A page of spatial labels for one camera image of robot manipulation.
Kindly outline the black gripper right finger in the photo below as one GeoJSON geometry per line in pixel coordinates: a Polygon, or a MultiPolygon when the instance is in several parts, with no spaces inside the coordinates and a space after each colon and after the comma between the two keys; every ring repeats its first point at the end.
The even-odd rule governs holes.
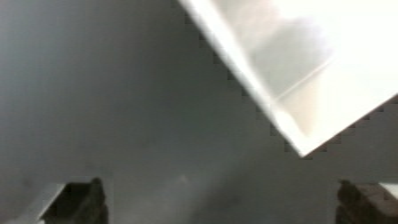
{"type": "Polygon", "coordinates": [[[335,224],[398,224],[398,183],[340,184],[335,224]]]}

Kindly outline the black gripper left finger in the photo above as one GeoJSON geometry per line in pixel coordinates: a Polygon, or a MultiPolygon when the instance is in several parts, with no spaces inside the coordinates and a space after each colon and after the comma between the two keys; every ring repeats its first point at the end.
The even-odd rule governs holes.
{"type": "Polygon", "coordinates": [[[45,224],[109,224],[104,182],[70,182],[40,215],[45,224]]]}

